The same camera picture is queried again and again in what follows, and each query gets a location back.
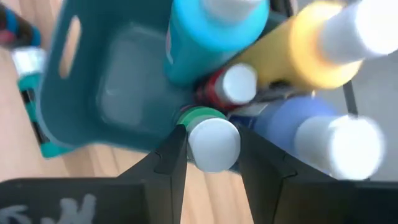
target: paint bottle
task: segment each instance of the paint bottle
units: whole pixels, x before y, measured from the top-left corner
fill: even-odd
[[[294,139],[297,157],[339,180],[364,180],[380,167],[384,137],[367,117],[315,116],[305,120]]]
[[[165,73],[190,86],[214,72],[260,36],[266,0],[175,0],[166,36]]]
[[[367,179],[384,155],[382,134],[374,121],[341,116],[323,100],[311,96],[251,105],[230,113],[228,118],[336,179]],[[358,166],[348,166],[347,160],[352,164],[358,161]]]
[[[223,113],[204,106],[188,108],[177,124],[188,132],[188,158],[203,172],[228,170],[238,160],[241,137]]]
[[[9,50],[22,46],[39,46],[40,39],[36,27],[0,3],[0,46]]]
[[[343,8],[316,1],[234,58],[258,73],[259,87],[286,80],[300,90],[337,88],[367,58],[398,48],[395,0],[363,0]]]
[[[243,63],[222,68],[195,91],[198,104],[228,111],[249,103],[256,95],[257,73]]]
[[[72,151],[56,146],[50,142],[42,132],[36,118],[35,90],[39,84],[40,74],[43,72],[45,52],[37,47],[23,47],[12,52],[12,59],[18,72],[18,88],[21,92],[26,111],[29,115],[37,142],[44,158],[60,156]]]

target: yellow paint bottle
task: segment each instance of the yellow paint bottle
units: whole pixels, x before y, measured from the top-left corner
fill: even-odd
[[[231,65],[254,67],[259,86],[286,80],[300,90],[337,88],[357,74],[365,58],[398,49],[394,26],[398,14],[386,12],[388,5],[396,9],[397,1],[363,0],[346,8],[335,2],[314,2],[234,58]]]

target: plastic basket handle hole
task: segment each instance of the plastic basket handle hole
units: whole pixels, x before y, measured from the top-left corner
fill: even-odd
[[[70,69],[75,59],[76,49],[80,41],[80,20],[77,16],[73,16],[69,23],[67,41],[63,45],[62,58],[59,66],[59,74],[61,78],[69,77]]]

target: red paint bottle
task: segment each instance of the red paint bottle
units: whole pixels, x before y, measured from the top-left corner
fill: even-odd
[[[249,103],[256,95],[257,72],[250,65],[239,63],[218,70],[195,91],[201,105],[220,110],[233,110]]]

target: teal plastic basket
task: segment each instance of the teal plastic basket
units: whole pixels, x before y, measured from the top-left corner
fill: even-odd
[[[51,141],[150,151],[171,133],[180,108],[193,100],[191,89],[171,85],[163,73],[171,4],[63,2],[38,92],[39,124]],[[74,16],[81,36],[68,78],[61,78],[58,68]],[[266,31],[284,18],[270,13]]]

